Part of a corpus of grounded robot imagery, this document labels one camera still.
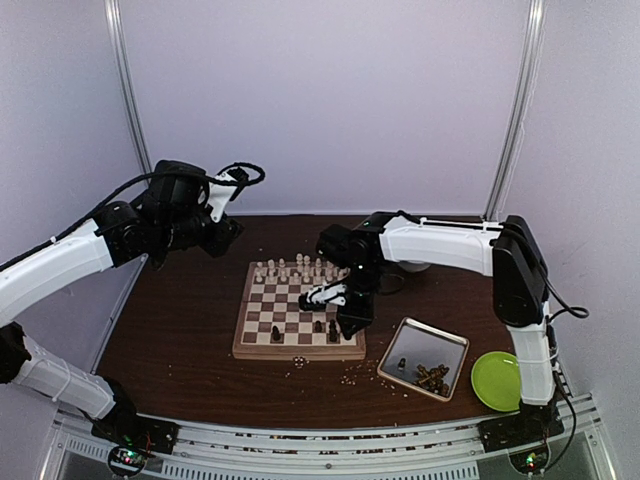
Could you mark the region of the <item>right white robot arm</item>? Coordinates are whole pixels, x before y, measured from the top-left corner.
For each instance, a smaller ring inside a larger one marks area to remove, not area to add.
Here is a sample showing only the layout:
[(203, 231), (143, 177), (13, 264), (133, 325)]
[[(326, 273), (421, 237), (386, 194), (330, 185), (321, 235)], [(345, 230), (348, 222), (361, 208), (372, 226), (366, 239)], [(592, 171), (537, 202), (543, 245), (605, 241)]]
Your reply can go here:
[(556, 392), (551, 340), (551, 288), (542, 253), (520, 216), (499, 222), (453, 222), (418, 218), (403, 210), (375, 212), (354, 228), (333, 224), (316, 244), (323, 259), (347, 275), (316, 286), (299, 298), (303, 310), (338, 308), (345, 338), (368, 327), (384, 268), (445, 266), (493, 281), (493, 309), (514, 346), (521, 378), (520, 399), (528, 406), (513, 419), (519, 440), (535, 440), (551, 424), (546, 407)]

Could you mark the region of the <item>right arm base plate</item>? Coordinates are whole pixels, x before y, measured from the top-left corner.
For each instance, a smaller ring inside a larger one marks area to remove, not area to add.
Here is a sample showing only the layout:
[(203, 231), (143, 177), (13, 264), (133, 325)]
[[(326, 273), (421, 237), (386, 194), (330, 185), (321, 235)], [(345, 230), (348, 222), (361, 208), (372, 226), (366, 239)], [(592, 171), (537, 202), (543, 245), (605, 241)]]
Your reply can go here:
[(484, 420), (477, 428), (486, 453), (543, 442), (565, 431), (560, 419), (547, 422), (522, 414)]

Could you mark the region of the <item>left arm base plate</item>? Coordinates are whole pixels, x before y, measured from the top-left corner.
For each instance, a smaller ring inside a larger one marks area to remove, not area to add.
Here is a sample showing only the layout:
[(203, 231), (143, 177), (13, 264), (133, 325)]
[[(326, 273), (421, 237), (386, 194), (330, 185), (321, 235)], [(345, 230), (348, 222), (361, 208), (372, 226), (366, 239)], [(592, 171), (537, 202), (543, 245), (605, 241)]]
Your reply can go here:
[(171, 454), (177, 440), (179, 425), (164, 420), (139, 417), (133, 426), (113, 426), (91, 419), (91, 434), (139, 453)]

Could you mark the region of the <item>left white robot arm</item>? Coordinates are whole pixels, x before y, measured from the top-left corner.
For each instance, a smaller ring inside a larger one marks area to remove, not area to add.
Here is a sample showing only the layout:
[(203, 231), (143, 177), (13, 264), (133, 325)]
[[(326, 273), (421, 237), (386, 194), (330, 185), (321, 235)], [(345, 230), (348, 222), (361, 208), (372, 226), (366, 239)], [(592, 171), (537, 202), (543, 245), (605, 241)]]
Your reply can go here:
[(215, 176), (175, 160), (117, 188), (147, 181), (130, 202), (110, 194), (61, 234), (1, 267), (1, 381), (31, 388), (78, 408), (123, 444), (137, 442), (144, 424), (115, 381), (92, 375), (47, 353), (24, 333), (16, 317), (49, 295), (93, 274), (147, 258), (161, 267), (168, 254), (199, 247), (226, 253), (243, 228), (226, 206), (253, 184), (251, 165), (238, 162)]

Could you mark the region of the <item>metal tray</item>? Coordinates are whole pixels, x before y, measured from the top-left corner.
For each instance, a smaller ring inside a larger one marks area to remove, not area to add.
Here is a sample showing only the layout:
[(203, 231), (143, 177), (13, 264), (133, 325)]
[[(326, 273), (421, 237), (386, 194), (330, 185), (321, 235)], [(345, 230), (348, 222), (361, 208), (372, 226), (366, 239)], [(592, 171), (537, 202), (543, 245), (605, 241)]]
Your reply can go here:
[[(470, 341), (411, 317), (405, 317), (382, 356), (377, 374), (384, 380), (440, 402), (449, 402), (455, 392)], [(417, 365), (427, 369), (444, 364), (450, 368), (445, 381), (451, 390), (448, 397), (437, 396), (414, 385)]]

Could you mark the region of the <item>wooden chess board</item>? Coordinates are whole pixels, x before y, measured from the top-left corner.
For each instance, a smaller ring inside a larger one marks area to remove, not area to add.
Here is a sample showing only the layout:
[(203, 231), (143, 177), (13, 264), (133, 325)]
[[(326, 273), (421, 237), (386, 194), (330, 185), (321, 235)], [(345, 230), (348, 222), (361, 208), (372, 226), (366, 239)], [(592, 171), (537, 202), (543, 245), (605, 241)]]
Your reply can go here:
[[(243, 296), (234, 334), (232, 355), (241, 360), (315, 360), (351, 361), (366, 356), (365, 334), (360, 331), (350, 340), (341, 333), (337, 344), (327, 343), (328, 324), (336, 322), (337, 306), (323, 311), (302, 311), (298, 298), (311, 288), (322, 285), (255, 283), (247, 270)], [(323, 332), (315, 333), (320, 321)], [(277, 326), (282, 334), (278, 344), (271, 342), (271, 330)]]

